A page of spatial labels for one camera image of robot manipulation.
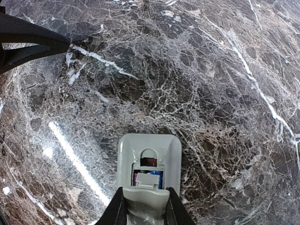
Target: small hole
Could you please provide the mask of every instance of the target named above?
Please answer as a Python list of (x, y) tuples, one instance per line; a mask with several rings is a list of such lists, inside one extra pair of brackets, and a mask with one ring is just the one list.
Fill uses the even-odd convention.
[(141, 166), (158, 166), (158, 159), (157, 158), (141, 158)]

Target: gray plastic case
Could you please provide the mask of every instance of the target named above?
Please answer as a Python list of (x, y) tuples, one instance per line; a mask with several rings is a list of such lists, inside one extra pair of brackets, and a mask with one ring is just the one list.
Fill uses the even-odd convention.
[[(141, 166), (141, 158), (156, 158), (157, 166)], [(180, 140), (174, 135), (124, 135), (118, 149), (118, 187), (133, 186), (134, 170), (163, 171), (162, 189), (172, 187), (179, 196)]]

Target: marble countertop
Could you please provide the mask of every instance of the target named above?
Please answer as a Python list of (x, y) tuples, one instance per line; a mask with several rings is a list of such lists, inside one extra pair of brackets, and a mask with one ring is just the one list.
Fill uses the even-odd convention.
[(299, 0), (2, 5), (73, 41), (0, 76), (11, 225), (93, 225), (126, 133), (180, 138), (180, 197), (198, 225), (299, 223)]

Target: plastic latch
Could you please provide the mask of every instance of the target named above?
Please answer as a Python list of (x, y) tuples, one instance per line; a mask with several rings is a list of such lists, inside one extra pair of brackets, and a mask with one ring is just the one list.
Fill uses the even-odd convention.
[(139, 172), (136, 177), (136, 187), (146, 189), (158, 189), (159, 176)]

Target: colorful item inside case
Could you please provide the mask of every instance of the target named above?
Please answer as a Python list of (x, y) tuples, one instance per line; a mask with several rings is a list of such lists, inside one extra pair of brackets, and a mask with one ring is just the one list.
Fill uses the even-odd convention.
[(163, 189), (163, 171), (152, 171), (152, 170), (134, 170), (133, 174), (133, 186), (136, 186), (136, 178), (138, 173), (150, 173), (152, 175), (159, 176), (158, 189)]

